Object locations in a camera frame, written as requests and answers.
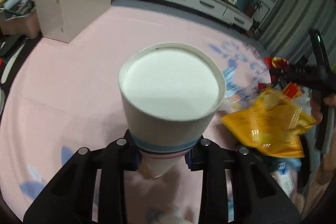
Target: gray curtain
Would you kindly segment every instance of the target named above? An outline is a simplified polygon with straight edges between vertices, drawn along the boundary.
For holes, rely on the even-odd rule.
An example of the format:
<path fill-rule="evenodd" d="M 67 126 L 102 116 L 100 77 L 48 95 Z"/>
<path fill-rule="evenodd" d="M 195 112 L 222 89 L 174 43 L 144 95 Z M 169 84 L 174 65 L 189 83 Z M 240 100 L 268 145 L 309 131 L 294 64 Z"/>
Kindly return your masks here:
<path fill-rule="evenodd" d="M 313 63 L 308 28 L 320 29 L 330 66 L 336 65 L 336 5 L 334 0 L 279 0 L 261 30 L 260 43 L 271 56 L 296 63 L 303 55 Z"/>

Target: table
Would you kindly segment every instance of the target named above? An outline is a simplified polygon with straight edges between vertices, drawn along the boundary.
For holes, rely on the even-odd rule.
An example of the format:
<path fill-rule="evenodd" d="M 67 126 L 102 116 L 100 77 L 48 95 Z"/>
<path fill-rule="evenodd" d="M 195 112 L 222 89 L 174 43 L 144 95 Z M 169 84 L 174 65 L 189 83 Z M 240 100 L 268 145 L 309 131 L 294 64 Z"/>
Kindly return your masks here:
<path fill-rule="evenodd" d="M 124 135 L 127 122 L 118 71 L 135 52 L 158 42 L 181 42 L 208 54 L 221 70 L 236 68 L 240 87 L 269 82 L 252 47 L 210 27 L 149 10 L 112 6 L 70 44 L 43 38 L 18 72 L 0 127 L 0 187 L 22 220 L 43 187 L 80 147 L 106 147 Z M 236 139 L 217 113 L 204 137 L 223 148 Z M 148 179 L 125 172 L 129 223 L 178 207 L 196 222 L 202 172 L 181 159 L 166 175 Z"/>

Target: yellow plastic bag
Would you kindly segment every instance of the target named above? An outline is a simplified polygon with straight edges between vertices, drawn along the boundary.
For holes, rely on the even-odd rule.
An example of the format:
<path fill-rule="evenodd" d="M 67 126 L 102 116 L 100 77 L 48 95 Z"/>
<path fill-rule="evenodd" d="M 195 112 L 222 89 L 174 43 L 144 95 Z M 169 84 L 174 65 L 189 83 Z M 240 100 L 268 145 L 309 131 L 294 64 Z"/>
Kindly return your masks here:
<path fill-rule="evenodd" d="M 262 92 L 248 109 L 221 121 L 244 145 L 274 157 L 304 157 L 298 135 L 316 122 L 273 88 Z"/>

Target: silver screw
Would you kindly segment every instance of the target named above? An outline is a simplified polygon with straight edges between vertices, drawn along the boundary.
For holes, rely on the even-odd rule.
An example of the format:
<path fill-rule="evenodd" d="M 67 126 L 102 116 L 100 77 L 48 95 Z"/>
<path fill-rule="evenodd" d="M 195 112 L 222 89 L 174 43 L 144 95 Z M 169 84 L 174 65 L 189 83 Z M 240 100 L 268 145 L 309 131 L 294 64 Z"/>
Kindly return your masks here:
<path fill-rule="evenodd" d="M 78 153 L 80 155 L 85 155 L 89 150 L 86 148 L 86 147 L 81 147 L 79 150 L 78 150 Z"/>
<path fill-rule="evenodd" d="M 123 146 L 127 143 L 127 140 L 125 139 L 118 139 L 117 140 L 117 145 Z"/>
<path fill-rule="evenodd" d="M 249 153 L 249 150 L 246 147 L 239 148 L 239 152 L 243 155 L 247 155 Z"/>
<path fill-rule="evenodd" d="M 201 140 L 201 145 L 204 145 L 204 146 L 208 146 L 208 145 L 210 145 L 210 140 L 208 140 L 208 139 L 202 139 Z"/>

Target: paper cup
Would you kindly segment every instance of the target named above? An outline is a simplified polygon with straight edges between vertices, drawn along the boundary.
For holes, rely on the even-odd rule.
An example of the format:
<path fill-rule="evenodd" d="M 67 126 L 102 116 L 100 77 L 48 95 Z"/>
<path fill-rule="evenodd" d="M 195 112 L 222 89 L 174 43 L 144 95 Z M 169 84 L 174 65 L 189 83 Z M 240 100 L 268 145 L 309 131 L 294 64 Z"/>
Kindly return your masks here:
<path fill-rule="evenodd" d="M 153 177 L 197 143 L 226 91 L 205 53 L 173 42 L 133 55 L 120 69 L 119 88 L 129 130 Z"/>

